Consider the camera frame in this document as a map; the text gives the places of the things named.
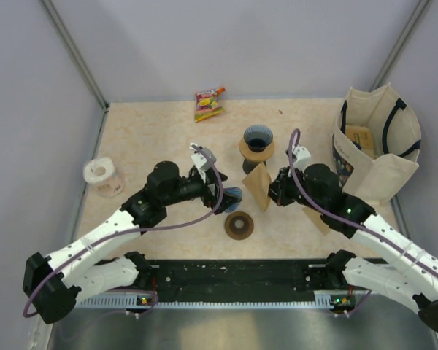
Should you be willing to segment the brown paper coffee filter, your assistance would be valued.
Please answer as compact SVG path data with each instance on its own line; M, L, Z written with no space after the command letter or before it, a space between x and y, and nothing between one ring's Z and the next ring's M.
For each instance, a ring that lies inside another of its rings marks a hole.
M253 200L262 212L270 204L269 186L272 180L264 163L259 163L243 180L243 185L253 197Z

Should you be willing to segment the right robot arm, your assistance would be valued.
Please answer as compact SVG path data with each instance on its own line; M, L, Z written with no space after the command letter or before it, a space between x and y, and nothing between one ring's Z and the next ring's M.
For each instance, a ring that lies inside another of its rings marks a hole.
M351 284L382 294L438 333L438 258L399 233L369 204L343 192L328 166L313 164L304 171L281 168L268 194L278 206L298 203L318 211L330 229L370 248L390 265L386 269L338 252L326 270L332 287Z

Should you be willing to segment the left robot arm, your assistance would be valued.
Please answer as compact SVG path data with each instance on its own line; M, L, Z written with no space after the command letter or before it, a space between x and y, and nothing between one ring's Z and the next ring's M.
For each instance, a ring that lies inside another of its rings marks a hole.
M209 215L232 211L242 195L235 187L223 186L227 179L205 157L187 176L180 176L172 161L158 163L145 186L91 232L46 256L37 252L27 259L23 316L40 316L53 324L93 296L119 287L145 288L151 267L143 254L107 255L148 231L162 230L168 206L198 198Z

